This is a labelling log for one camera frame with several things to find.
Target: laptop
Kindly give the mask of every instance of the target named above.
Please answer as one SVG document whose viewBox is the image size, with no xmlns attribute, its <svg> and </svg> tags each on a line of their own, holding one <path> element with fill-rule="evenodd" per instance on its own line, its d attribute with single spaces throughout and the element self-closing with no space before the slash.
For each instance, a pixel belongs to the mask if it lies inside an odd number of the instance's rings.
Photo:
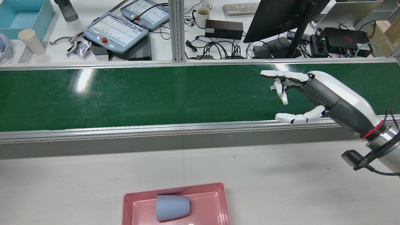
<svg viewBox="0 0 400 225">
<path fill-rule="evenodd" d="M 320 14 L 311 25 L 314 28 L 338 27 L 339 24 L 354 27 L 374 9 L 376 9 L 383 0 L 380 1 L 356 1 L 345 2 L 339 0 L 326 14 Z"/>
</svg>

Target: green conveyor belt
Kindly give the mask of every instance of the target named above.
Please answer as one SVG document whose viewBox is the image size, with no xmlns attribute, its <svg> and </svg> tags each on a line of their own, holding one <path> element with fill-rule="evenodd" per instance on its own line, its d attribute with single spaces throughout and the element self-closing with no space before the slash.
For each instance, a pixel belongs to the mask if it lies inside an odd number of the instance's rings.
<svg viewBox="0 0 400 225">
<path fill-rule="evenodd" d="M 397 63 L 286 64 L 325 71 L 370 102 L 400 113 Z M 313 108 L 295 90 L 284 106 L 271 64 L 0 71 L 0 132 L 274 119 Z"/>
</svg>

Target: computer monitor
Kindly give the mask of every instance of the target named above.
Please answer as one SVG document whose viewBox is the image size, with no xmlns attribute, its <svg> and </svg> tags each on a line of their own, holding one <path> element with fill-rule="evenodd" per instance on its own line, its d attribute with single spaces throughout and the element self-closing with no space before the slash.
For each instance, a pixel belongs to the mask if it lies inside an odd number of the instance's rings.
<svg viewBox="0 0 400 225">
<path fill-rule="evenodd" d="M 297 46 L 308 23 L 322 12 L 329 1 L 261 0 L 243 42 L 259 41 L 297 28 L 291 44 L 281 49 L 284 54 L 274 55 L 275 58 L 297 58 L 301 55 Z"/>
</svg>

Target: paper cup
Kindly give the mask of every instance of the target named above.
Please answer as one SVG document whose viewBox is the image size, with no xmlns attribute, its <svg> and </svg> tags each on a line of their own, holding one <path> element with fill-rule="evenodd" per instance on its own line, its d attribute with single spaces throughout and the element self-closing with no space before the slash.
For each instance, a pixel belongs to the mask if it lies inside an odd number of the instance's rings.
<svg viewBox="0 0 400 225">
<path fill-rule="evenodd" d="M 157 221 L 184 217 L 190 213 L 189 198 L 180 195 L 157 195 Z"/>
<path fill-rule="evenodd" d="M 210 10 L 207 8 L 198 8 L 196 10 L 196 23 L 200 28 L 206 28 L 206 20 L 210 18 Z"/>
<path fill-rule="evenodd" d="M 18 38 L 28 46 L 36 55 L 43 55 L 45 53 L 44 47 L 40 42 L 38 35 L 32 29 L 26 29 L 18 34 Z"/>
</svg>

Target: desk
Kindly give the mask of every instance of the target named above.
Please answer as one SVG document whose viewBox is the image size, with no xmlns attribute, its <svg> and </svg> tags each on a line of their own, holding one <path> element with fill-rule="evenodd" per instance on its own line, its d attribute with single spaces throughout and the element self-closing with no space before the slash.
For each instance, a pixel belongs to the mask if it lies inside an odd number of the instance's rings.
<svg viewBox="0 0 400 225">
<path fill-rule="evenodd" d="M 364 144 L 0 160 L 0 223 L 118 225 L 126 192 L 220 181 L 233 225 L 398 224 L 400 179 L 355 172 L 340 157 L 348 149 L 365 150 Z M 374 167 L 387 171 L 380 162 Z"/>
<path fill-rule="evenodd" d="M 233 22 L 242 22 L 243 23 L 243 28 L 244 31 L 246 32 L 251 24 L 251 21 L 253 20 L 254 15 L 239 15 L 239 16 L 229 16 L 228 14 L 226 14 L 223 9 L 222 6 L 224 4 L 234 4 L 234 3 L 243 3 L 243 2 L 257 2 L 257 0 L 218 0 L 218 1 L 213 1 L 214 4 L 214 8 L 211 10 L 210 13 L 210 19 L 211 20 L 227 20 L 227 21 L 233 21 Z M 322 13 L 327 13 L 330 8 L 335 4 L 335 0 L 331 0 L 328 5 L 326 6 L 326 8 L 322 11 Z M 185 1 L 185 12 L 187 12 L 194 4 L 198 3 L 197 0 L 191 0 L 191 1 Z M 314 29 L 311 24 L 309 24 L 305 30 L 305 34 L 315 34 L 316 29 Z M 185 39 L 192 41 L 195 40 L 196 36 L 201 36 L 204 35 L 204 30 L 198 28 L 197 26 L 194 27 L 190 27 L 190 26 L 185 26 Z M 286 37 L 286 33 L 280 34 L 279 37 Z M 278 38 L 278 35 L 275 35 L 273 37 L 269 37 L 266 39 L 263 39 L 262 41 L 264 42 L 268 42 L 271 40 L 275 40 Z M 209 38 L 205 38 L 205 37 L 201 37 L 201 40 L 207 41 L 209 42 L 210 39 Z M 243 43 L 242 40 L 236 40 L 235 44 L 239 45 L 241 48 L 241 53 L 243 57 L 246 57 L 246 49 L 248 47 L 248 43 Z M 193 42 L 194 46 L 204 46 L 206 43 L 202 42 L 202 41 L 195 41 Z M 228 54 L 231 52 L 232 49 L 232 45 L 229 43 L 220 43 L 228 52 Z M 248 48 L 248 52 L 250 56 L 253 56 L 253 46 L 261 46 L 262 43 L 261 42 L 256 42 L 250 45 L 250 47 Z M 188 58 L 191 57 L 196 57 L 197 55 L 202 55 L 202 51 L 203 49 L 200 48 L 198 49 L 198 52 L 193 52 L 189 47 L 185 47 L 185 51 L 186 54 L 188 55 Z M 220 55 L 218 50 L 216 49 L 216 47 L 212 47 L 210 54 L 214 57 L 214 59 L 220 59 Z M 337 54 L 330 54 L 332 57 L 334 58 L 339 58 L 339 55 Z"/>
<path fill-rule="evenodd" d="M 20 40 L 11 40 L 13 56 L 4 63 L 1 63 L 0 68 L 7 66 L 30 66 L 33 64 L 44 63 L 50 64 L 52 67 L 65 64 L 93 64 L 96 62 L 104 62 L 104 64 L 106 64 L 108 61 L 107 55 L 95 56 L 90 54 L 85 58 L 81 58 L 77 55 L 71 54 L 70 57 L 67 57 L 66 50 L 71 47 L 71 44 L 67 40 L 59 41 L 56 45 L 50 45 L 49 41 L 54 41 L 63 36 L 74 36 L 83 28 L 91 24 L 94 19 L 102 16 L 119 2 L 107 0 L 71 0 L 79 18 L 73 22 L 67 22 L 64 20 L 58 5 L 51 0 L 55 14 L 42 41 L 46 53 L 40 56 L 34 55 Z M 114 11 L 114 14 L 123 17 L 119 8 Z M 154 61 L 171 62 L 171 41 L 164 40 L 160 34 L 157 33 L 150 33 L 149 35 L 152 47 L 152 59 Z M 121 59 L 114 57 L 113 61 L 121 61 Z"/>
</svg>

